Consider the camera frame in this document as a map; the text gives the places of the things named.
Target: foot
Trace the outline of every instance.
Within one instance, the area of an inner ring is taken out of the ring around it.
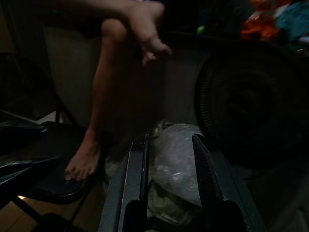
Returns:
[[[133,33],[144,53],[144,63],[171,56],[171,49],[164,44],[156,30],[156,23],[164,14],[164,6],[158,2],[143,2],[129,10],[129,21]]]
[[[93,175],[98,166],[99,156],[100,145],[98,138],[88,130],[80,148],[65,170],[65,179],[67,181],[81,181]]]

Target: leg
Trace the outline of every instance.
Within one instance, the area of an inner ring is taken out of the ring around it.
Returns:
[[[138,2],[136,0],[34,0],[43,1],[59,8],[79,10],[90,16],[116,17],[128,23],[141,46],[156,58],[166,57],[171,50],[158,37],[156,22],[164,13],[160,2]]]
[[[109,120],[115,98],[120,96],[118,83],[125,71],[132,44],[125,26],[116,19],[102,23],[102,47],[93,81],[93,106],[90,126],[84,140],[70,161],[66,180],[81,180],[92,175],[97,168],[100,154],[102,123]]]

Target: knee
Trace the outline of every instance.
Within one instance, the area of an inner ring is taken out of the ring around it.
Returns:
[[[125,25],[117,19],[106,19],[101,24],[102,36],[114,42],[121,43],[128,39],[128,30]]]

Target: wooden floor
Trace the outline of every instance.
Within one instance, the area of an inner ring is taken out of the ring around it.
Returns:
[[[85,200],[79,214],[74,220],[74,226],[85,232],[97,232],[101,212],[104,205],[102,183],[95,185]],[[32,199],[23,199],[41,215],[55,213],[64,219],[70,219],[79,201],[69,205],[56,205]],[[0,211],[0,232],[30,232],[37,223],[18,208],[14,203],[9,203]]]

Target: black fan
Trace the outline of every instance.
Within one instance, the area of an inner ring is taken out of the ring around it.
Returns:
[[[197,83],[199,124],[231,162],[264,168],[294,154],[308,130],[301,78],[268,51],[239,50],[205,63]]]

